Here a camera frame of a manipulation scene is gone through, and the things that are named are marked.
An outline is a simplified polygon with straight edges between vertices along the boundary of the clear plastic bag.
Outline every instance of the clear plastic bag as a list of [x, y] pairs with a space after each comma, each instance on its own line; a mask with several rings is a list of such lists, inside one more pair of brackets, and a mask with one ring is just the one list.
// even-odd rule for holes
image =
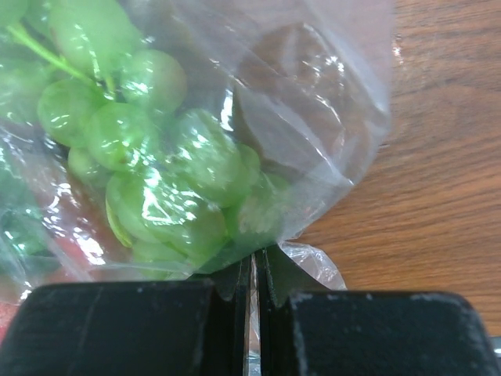
[[[343, 277], [332, 260], [318, 248], [311, 245], [290, 243], [288, 241], [280, 244], [280, 249], [285, 252], [298, 266], [300, 266], [311, 277], [333, 291], [346, 290]], [[261, 376], [261, 336], [259, 328], [259, 304], [258, 289], [256, 281], [257, 271], [253, 266], [253, 279], [250, 282], [250, 305], [249, 317], [249, 351], [247, 363], [249, 376]]]
[[211, 273], [294, 238], [390, 128], [386, 0], [2, 4], [4, 302]]

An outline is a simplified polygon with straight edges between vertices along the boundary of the grape stem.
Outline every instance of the grape stem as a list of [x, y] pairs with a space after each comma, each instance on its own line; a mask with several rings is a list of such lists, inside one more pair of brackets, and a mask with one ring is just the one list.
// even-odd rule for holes
[[33, 38], [21, 23], [15, 23], [14, 25], [8, 26], [7, 30], [10, 34], [17, 38], [20, 43], [28, 47], [40, 57], [50, 62], [54, 67], [67, 72], [80, 81], [83, 81], [87, 85], [95, 84], [92, 79], [81, 73], [79, 70], [73, 68], [66, 61], [60, 59], [58, 56], [44, 47], [39, 41]]

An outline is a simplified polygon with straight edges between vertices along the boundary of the red object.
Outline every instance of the red object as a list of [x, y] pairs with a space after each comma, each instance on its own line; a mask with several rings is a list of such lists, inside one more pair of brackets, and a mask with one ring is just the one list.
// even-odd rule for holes
[[[16, 156], [41, 207], [45, 227], [73, 267], [86, 273], [109, 262], [128, 261], [130, 251], [114, 236], [104, 208], [68, 173], [65, 162], [36, 154]], [[99, 279], [99, 274], [92, 274]]]
[[17, 305], [0, 303], [0, 343], [2, 343], [10, 322], [13, 320], [18, 309], [19, 307]]

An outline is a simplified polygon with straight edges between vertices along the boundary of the plastic bag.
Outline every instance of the plastic bag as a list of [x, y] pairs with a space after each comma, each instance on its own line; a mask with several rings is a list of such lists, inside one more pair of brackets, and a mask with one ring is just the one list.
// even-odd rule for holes
[[0, 300], [211, 273], [296, 237], [389, 130], [389, 7], [3, 0], [0, 183], [19, 189]]
[[[298, 266], [311, 277], [333, 291], [346, 290], [343, 277], [330, 258], [318, 248], [310, 245], [290, 243], [280, 244], [286, 253]], [[261, 376], [261, 336], [259, 329], [259, 304], [257, 289], [257, 271], [253, 265], [253, 279], [250, 281], [250, 306], [249, 306], [249, 346], [247, 363], [249, 376]]]

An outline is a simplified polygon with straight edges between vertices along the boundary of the wooden table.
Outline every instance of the wooden table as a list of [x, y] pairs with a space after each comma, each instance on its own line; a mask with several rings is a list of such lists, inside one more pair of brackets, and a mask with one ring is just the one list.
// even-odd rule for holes
[[466, 296], [501, 335], [501, 1], [398, 0], [395, 132], [301, 241], [351, 289]]

